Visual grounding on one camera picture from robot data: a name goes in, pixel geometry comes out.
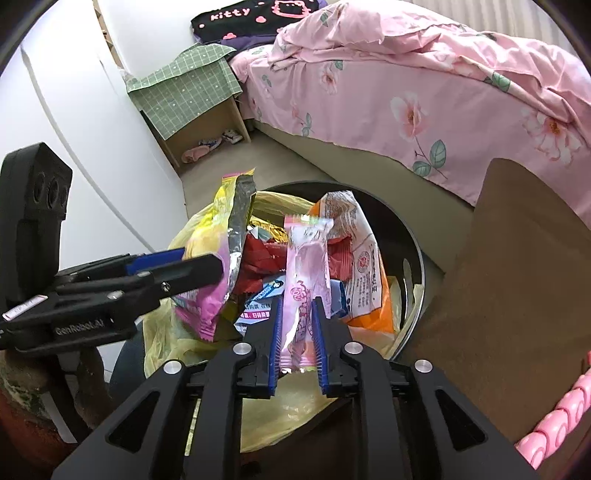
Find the pink object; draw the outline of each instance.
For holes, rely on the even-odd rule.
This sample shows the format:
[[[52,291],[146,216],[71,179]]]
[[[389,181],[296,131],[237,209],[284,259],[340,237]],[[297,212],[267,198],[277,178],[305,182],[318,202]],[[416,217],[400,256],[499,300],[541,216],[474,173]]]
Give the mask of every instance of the pink object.
[[[209,151],[210,148],[207,145],[199,145],[198,147],[191,148],[183,153],[181,160],[183,160],[184,163],[193,163],[209,153]]]
[[[583,392],[585,411],[591,406],[591,375],[588,374],[589,372],[591,370],[587,372],[587,375],[581,375],[573,387]]]
[[[567,433],[572,432],[580,422],[585,411],[585,397],[583,391],[573,387],[573,389],[570,392],[567,392],[567,394],[558,402],[556,409],[564,410],[566,412],[569,418]]]
[[[299,14],[288,14],[281,11],[281,4],[286,4],[289,7],[300,7],[301,13]],[[275,0],[275,5],[271,7],[271,11],[278,17],[287,18],[305,18],[310,15],[310,10],[302,0]]]
[[[534,428],[546,436],[545,458],[552,455],[566,438],[568,431],[569,417],[564,410],[553,410],[548,413],[543,420]]]
[[[280,367],[297,369],[316,364],[312,340],[311,301],[321,297],[330,317],[330,277],[327,240],[333,220],[310,216],[286,216],[289,236]]]
[[[537,40],[493,41],[410,2],[379,5],[329,5],[236,55],[230,65],[256,104],[241,102],[244,117],[394,158],[472,205],[491,159],[513,158],[591,227],[582,62]]]
[[[544,460],[546,444],[545,435],[540,432],[532,432],[527,437],[524,437],[515,447],[523,455],[525,460],[537,469],[542,463],[542,460]]]

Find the metal screw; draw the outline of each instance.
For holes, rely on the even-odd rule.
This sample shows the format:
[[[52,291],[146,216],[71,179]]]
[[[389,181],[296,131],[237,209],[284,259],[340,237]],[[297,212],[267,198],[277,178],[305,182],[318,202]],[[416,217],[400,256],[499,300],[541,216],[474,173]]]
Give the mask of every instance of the metal screw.
[[[179,373],[182,367],[183,366],[181,365],[181,362],[179,362],[178,360],[171,360],[170,362],[166,362],[164,364],[164,371],[168,375],[174,375]]]
[[[232,350],[237,355],[247,355],[252,351],[252,346],[250,343],[240,342],[234,345]]]
[[[345,344],[345,352],[351,355],[357,355],[363,351],[363,345],[357,342],[349,342]]]
[[[109,300],[117,300],[117,299],[120,299],[122,296],[123,296],[122,290],[115,290],[115,291],[112,291],[111,293],[107,294],[107,298]]]
[[[417,360],[414,363],[414,368],[417,371],[421,372],[422,374],[428,374],[431,370],[433,370],[433,364],[429,360]]]

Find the purple cloth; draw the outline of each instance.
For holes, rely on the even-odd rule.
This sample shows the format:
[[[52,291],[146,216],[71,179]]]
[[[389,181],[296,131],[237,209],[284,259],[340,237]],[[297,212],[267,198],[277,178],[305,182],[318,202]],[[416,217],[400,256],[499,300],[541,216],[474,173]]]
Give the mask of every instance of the purple cloth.
[[[259,45],[265,45],[273,43],[277,35],[253,35],[252,37],[235,37],[222,39],[219,42],[221,45],[235,48],[237,51],[232,52],[236,54],[238,52],[248,50],[249,48],[257,47]]]

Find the pink polka dot handle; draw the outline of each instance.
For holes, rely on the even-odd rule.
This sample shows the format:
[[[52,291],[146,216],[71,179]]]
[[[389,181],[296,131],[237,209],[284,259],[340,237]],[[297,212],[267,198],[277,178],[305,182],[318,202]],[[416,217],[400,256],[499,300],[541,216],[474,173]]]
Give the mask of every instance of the pink polka dot handle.
[[[542,460],[552,455],[577,426],[591,406],[591,369],[581,375],[570,390],[548,413],[534,431],[515,447],[528,463],[537,469]]]

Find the bed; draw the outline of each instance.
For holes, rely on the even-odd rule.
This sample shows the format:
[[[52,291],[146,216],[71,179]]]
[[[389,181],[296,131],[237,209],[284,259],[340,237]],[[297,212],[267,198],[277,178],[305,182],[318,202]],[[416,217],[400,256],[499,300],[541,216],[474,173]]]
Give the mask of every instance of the bed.
[[[466,239],[495,157],[525,165],[589,226],[591,172],[584,159],[591,81],[578,59],[541,42],[478,32],[406,2],[383,7],[382,23],[395,15],[393,4],[405,16],[384,42],[368,41],[367,30],[360,36],[359,4],[340,2],[286,27],[275,44],[241,52],[230,65],[244,84],[243,116],[336,180],[385,200],[444,271]],[[549,18],[528,18],[547,40],[569,47]],[[356,22],[337,28],[350,19]],[[540,26],[548,21],[550,28]],[[434,28],[445,38],[427,48]],[[498,61],[503,51],[516,56],[510,65]],[[532,58],[548,60],[536,64],[542,76]],[[577,85],[564,83],[565,72]]]

